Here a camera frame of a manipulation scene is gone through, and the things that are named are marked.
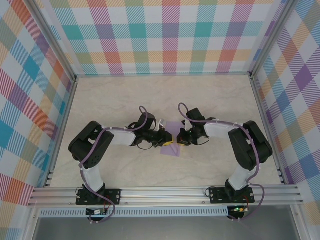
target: purple object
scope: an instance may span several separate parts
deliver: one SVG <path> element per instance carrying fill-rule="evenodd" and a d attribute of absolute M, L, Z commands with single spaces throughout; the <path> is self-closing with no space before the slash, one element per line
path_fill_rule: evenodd
<path fill-rule="evenodd" d="M 284 171 L 285 171 L 285 174 L 286 174 L 286 176 L 287 176 L 287 178 L 288 178 L 289 184 L 295 184 L 294 179 L 293 179 L 293 177 L 292 177 L 292 175 L 291 175 L 291 172 L 290 172 L 289 167 L 286 167 L 286 168 L 284 169 Z"/>
<path fill-rule="evenodd" d="M 185 126 L 181 122 L 177 121 L 168 121 L 165 126 L 165 130 L 172 134 L 173 139 L 177 139 L 177 136 L 180 133 L 180 128 Z M 160 154 L 169 155 L 173 157 L 180 157 L 180 148 L 176 142 L 171 143 L 168 146 L 161 147 Z"/>

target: black bracket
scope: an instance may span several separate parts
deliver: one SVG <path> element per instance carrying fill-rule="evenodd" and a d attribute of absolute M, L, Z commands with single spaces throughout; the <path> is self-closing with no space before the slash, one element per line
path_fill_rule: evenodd
<path fill-rule="evenodd" d="M 114 205 L 120 204 L 121 189 L 106 189 L 105 186 L 103 186 L 97 193 L 111 200 L 114 203 Z M 78 190 L 76 195 L 77 195 L 77 198 L 75 201 L 76 205 L 104 205 L 105 204 L 104 199 L 90 192 L 84 185 L 82 189 Z"/>
<path fill-rule="evenodd" d="M 225 187 L 210 187 L 209 197 L 211 204 L 253 204 L 255 202 L 254 192 L 251 187 L 246 187 L 241 195 L 230 200 Z"/>

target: plaid wall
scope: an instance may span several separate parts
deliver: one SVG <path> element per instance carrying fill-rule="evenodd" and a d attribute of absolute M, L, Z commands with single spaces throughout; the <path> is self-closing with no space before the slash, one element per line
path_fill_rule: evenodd
<path fill-rule="evenodd" d="M 256 84 L 285 173 L 320 236 L 320 0 L 300 0 Z"/>
<path fill-rule="evenodd" d="M 71 81 L 22 0 L 0 0 L 0 240 L 21 234 Z"/>
<path fill-rule="evenodd" d="M 273 19 L 272 19 L 267 31 L 264 34 L 264 37 L 263 37 L 263 39 L 262 39 L 262 41 L 261 41 L 261 43 L 259 45 L 259 48 L 258 48 L 258 50 L 256 51 L 256 53 L 254 55 L 253 61 L 251 62 L 250 67 L 249 67 L 249 72 L 251 72 L 253 70 L 253 68 L 254 68 L 254 66 L 255 66 L 255 64 L 257 62 L 257 59 L 260 56 L 260 53 L 261 53 L 262 49 L 265 47 L 265 45 L 266 45 L 266 43 L 267 43 L 267 41 L 268 41 L 268 39 L 270 37 L 270 34 L 273 32 L 274 27 L 276 26 L 276 23 L 277 23 L 279 17 L 281 16 L 282 11 L 284 10 L 284 7 L 285 7 L 287 1 L 288 0 L 281 0 L 281 3 L 279 5 L 278 9 L 276 10 L 276 13 L 273 16 Z"/>
<path fill-rule="evenodd" d="M 247 72 L 284 2 L 37 0 L 85 75 Z"/>

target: cable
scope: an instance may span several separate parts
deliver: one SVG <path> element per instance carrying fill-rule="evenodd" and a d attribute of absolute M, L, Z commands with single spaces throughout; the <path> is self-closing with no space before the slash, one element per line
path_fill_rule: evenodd
<path fill-rule="evenodd" d="M 245 208 L 249 210 L 249 199 L 248 199 L 248 197 L 246 195 L 243 195 L 242 197 L 244 197 L 245 200 L 246 200 L 246 207 Z"/>
<path fill-rule="evenodd" d="M 253 179 L 254 177 L 256 177 L 258 175 L 259 169 L 260 169 L 260 161 L 259 161 L 258 151 L 257 151 L 256 145 L 254 143 L 254 140 L 252 139 L 252 137 L 249 134 L 249 131 L 247 131 L 243 126 L 241 126 L 241 125 L 239 125 L 237 123 L 232 123 L 232 122 L 227 122 L 227 121 L 220 121 L 218 119 L 214 119 L 214 120 L 192 120 L 192 119 L 188 118 L 186 115 L 183 114 L 183 112 L 181 111 L 181 105 L 185 107 L 187 112 L 189 112 L 189 109 L 183 102 L 179 103 L 178 110 L 179 110 L 179 113 L 184 117 L 184 119 L 186 119 L 186 120 L 188 120 L 190 122 L 194 122 L 194 123 L 216 123 L 216 124 L 223 124 L 223 125 L 227 125 L 227 126 L 235 126 L 237 128 L 240 128 L 244 132 L 246 137 L 249 139 L 249 141 L 251 143 L 251 146 L 252 146 L 252 149 L 253 149 L 253 152 L 254 152 L 255 160 L 256 160 L 256 170 L 255 170 L 255 173 L 251 177 L 248 178 L 247 182 L 251 186 L 260 187 L 262 189 L 262 197 L 261 197 L 261 201 L 259 202 L 259 204 L 256 207 L 256 209 L 253 210 L 253 212 L 251 214 L 249 214 L 249 215 L 247 215 L 247 216 L 242 218 L 242 220 L 248 219 L 249 217 L 251 217 L 260 208 L 260 206 L 262 205 L 262 202 L 265 199 L 265 189 L 264 189 L 264 187 L 262 185 L 260 185 L 260 184 L 249 183 L 249 181 L 251 179 Z"/>
<path fill-rule="evenodd" d="M 139 144 L 138 144 L 137 147 L 138 147 L 138 149 L 141 149 L 141 150 L 149 150 L 153 147 L 153 145 L 151 144 L 151 147 L 149 147 L 149 148 L 142 148 L 142 147 L 139 147 Z"/>
<path fill-rule="evenodd" d="M 89 216 L 89 220 L 90 220 L 90 224 L 92 223 L 96 223 L 96 224 L 100 224 L 100 223 L 103 223 L 105 221 L 107 221 L 108 219 L 110 219 L 116 212 L 116 206 L 114 204 L 113 201 L 111 201 L 110 199 L 100 195 L 99 193 L 95 192 L 87 183 L 86 181 L 86 178 L 85 178 L 85 174 L 84 174 L 84 163 L 90 158 L 90 156 L 92 155 L 92 153 L 94 152 L 94 150 L 96 149 L 97 145 L 98 145 L 98 142 L 102 136 L 102 134 L 104 134 L 104 132 L 108 131 L 108 130 L 120 130 L 120 131 L 128 131 L 128 132 L 133 132 L 133 131 L 137 131 L 139 129 L 142 129 L 146 123 L 147 123 L 147 120 L 148 120 L 148 112 L 147 112 L 147 109 L 144 107 L 144 106 L 139 106 L 139 110 L 142 114 L 145 113 L 145 119 L 144 119 L 144 122 L 141 126 L 137 127 L 137 128 L 133 128 L 133 129 L 128 129 L 128 128 L 121 128 L 121 127 L 106 127 L 104 128 L 98 135 L 98 137 L 96 138 L 90 152 L 88 153 L 88 155 L 79 163 L 79 168 L 80 168 L 80 174 L 81 174 L 81 178 L 84 182 L 84 185 L 85 187 L 91 192 L 93 193 L 94 195 L 98 196 L 99 198 L 107 201 L 109 204 L 111 204 L 113 206 L 113 210 L 112 210 L 112 213 L 109 215 L 109 216 L 106 216 L 105 218 L 103 218 L 101 221 L 93 221 L 92 218 L 91 218 L 91 215 Z"/>
<path fill-rule="evenodd" d="M 109 202 L 109 206 L 108 206 L 108 208 L 106 209 L 106 201 L 104 201 L 104 205 L 103 205 L 103 210 L 104 210 L 104 212 L 106 213 L 108 210 L 109 210 L 109 208 L 110 208 L 110 202 Z"/>
<path fill-rule="evenodd" d="M 79 197 L 79 195 L 78 195 L 78 189 L 84 189 L 82 186 L 79 186 L 79 187 L 77 187 L 76 188 L 76 190 L 75 190 L 75 195 L 77 196 L 77 197 Z"/>
<path fill-rule="evenodd" d="M 208 187 L 208 188 L 204 191 L 204 195 L 205 195 L 207 198 L 210 198 L 210 196 L 207 195 L 207 191 L 208 191 L 210 188 L 216 188 L 216 187 L 215 187 L 215 186 L 210 186 L 210 187 Z"/>
<path fill-rule="evenodd" d="M 208 143 L 210 141 L 210 138 L 205 136 L 204 137 L 205 139 L 208 139 L 208 141 L 204 142 L 204 143 L 201 143 L 201 144 L 198 144 L 197 146 L 201 146 L 201 145 L 205 145 L 206 143 Z"/>

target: beige tabletop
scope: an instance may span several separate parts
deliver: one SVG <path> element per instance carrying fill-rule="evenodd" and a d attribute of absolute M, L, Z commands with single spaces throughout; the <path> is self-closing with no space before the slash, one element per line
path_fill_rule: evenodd
<path fill-rule="evenodd" d="M 80 78 L 67 122 L 51 187 L 79 187 L 78 162 L 68 146 L 90 122 L 124 127 L 136 122 L 143 105 L 157 119 L 179 122 L 177 106 L 199 108 L 206 118 L 257 122 L 264 132 L 257 103 L 246 75 L 234 76 L 126 76 Z M 160 154 L 161 149 L 110 146 L 99 168 L 109 187 L 218 186 L 224 185 L 238 163 L 228 139 L 211 138 L 202 146 L 181 147 L 180 156 Z M 274 159 L 261 165 L 251 181 L 280 184 Z"/>

